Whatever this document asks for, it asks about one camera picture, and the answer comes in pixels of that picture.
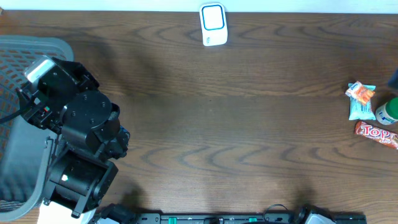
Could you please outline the orange small box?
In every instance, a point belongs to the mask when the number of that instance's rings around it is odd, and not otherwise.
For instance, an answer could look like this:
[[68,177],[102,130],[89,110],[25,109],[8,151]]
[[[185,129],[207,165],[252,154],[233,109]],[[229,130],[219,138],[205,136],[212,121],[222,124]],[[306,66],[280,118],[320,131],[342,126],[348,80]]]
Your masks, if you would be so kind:
[[371,101],[375,92],[366,88],[361,82],[355,82],[345,91],[345,94],[362,105],[366,105]]

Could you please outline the green white wipes packet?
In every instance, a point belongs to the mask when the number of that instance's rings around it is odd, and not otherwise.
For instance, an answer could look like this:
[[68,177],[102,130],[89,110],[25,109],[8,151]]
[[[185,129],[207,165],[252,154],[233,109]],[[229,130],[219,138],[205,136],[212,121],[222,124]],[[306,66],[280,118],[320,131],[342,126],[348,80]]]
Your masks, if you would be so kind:
[[354,98],[350,98],[349,110],[349,120],[376,120],[370,101],[364,106]]

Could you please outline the green lid jar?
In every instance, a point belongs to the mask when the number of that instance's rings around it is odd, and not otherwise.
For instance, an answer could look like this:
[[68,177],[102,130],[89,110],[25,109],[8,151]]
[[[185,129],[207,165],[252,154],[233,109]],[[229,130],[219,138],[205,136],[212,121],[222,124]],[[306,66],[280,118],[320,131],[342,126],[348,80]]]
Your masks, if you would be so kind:
[[376,110],[375,116],[379,123],[383,125],[391,125],[397,122],[397,100],[398,98],[395,97]]

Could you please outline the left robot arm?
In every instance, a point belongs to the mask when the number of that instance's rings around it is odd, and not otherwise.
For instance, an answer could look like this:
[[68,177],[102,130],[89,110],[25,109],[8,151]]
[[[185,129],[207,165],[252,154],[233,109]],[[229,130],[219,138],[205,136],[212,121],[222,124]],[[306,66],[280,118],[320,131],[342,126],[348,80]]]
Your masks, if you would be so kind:
[[87,223],[118,173],[110,160],[127,154],[130,134],[120,108],[81,63],[43,56],[24,75],[21,116],[57,135],[39,222]]

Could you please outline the red chocolate bar wrapper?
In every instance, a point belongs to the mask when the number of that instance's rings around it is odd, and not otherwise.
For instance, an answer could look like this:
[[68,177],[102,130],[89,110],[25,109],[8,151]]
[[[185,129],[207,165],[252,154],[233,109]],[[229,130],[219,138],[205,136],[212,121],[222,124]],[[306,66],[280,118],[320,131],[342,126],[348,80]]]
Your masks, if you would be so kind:
[[354,133],[372,139],[385,146],[397,149],[397,133],[375,127],[364,121],[358,121],[356,123]]

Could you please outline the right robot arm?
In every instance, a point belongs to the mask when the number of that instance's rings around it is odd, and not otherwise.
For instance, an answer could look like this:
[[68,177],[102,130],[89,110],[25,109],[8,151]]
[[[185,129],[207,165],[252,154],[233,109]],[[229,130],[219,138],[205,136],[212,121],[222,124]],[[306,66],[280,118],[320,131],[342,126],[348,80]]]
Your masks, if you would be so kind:
[[[388,81],[388,85],[391,88],[397,90],[397,70]],[[375,129],[372,128],[365,131],[365,124],[361,124],[364,122],[358,122],[355,127],[355,134],[362,134],[365,137],[373,137],[371,136],[371,130]],[[362,214],[349,214],[349,213],[329,213],[326,210],[322,210],[320,208],[309,206],[303,207],[300,211],[298,221],[296,223],[305,223],[305,224],[367,224],[366,216]]]

